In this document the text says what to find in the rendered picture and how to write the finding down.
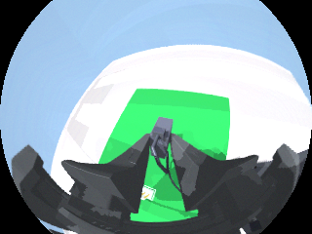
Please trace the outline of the green circuit board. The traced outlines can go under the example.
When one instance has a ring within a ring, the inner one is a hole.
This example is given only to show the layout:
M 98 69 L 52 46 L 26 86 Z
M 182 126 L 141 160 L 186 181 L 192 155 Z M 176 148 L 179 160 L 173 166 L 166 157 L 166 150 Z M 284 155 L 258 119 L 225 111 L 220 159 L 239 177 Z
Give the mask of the green circuit board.
M 173 118 L 172 134 L 182 137 L 192 147 L 219 161 L 226 160 L 230 137 L 229 98 L 184 90 L 136 89 L 106 141 L 98 163 L 108 164 L 128 151 L 140 137 L 151 133 L 159 117 Z M 172 179 L 157 167 L 149 148 L 140 210 L 130 214 L 133 221 L 169 222 L 198 217 L 198 210 L 184 209 L 182 192 L 176 190 L 179 182 L 170 144 L 168 155 Z

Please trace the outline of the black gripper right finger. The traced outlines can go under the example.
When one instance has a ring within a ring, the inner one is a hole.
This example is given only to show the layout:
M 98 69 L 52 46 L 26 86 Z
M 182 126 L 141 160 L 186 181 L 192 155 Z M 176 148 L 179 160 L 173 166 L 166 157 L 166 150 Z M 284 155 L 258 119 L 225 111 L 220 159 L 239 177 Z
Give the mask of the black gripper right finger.
M 241 159 L 219 161 L 192 147 L 191 143 L 176 134 L 171 134 L 171 153 L 187 212 L 198 210 L 196 207 L 214 194 L 224 180 L 226 182 L 253 168 L 260 157 L 253 154 Z

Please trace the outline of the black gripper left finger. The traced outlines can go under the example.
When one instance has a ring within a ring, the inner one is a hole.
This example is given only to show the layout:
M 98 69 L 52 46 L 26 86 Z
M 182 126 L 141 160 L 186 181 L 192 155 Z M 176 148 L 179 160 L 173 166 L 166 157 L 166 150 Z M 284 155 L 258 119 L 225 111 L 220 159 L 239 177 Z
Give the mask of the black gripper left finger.
M 62 160 L 61 164 L 74 182 L 77 180 L 94 190 L 117 196 L 133 215 L 137 215 L 143 195 L 148 156 L 149 133 L 140 137 L 130 145 L 128 151 L 122 155 L 120 153 L 120 156 L 108 164 L 85 164 L 71 159 Z

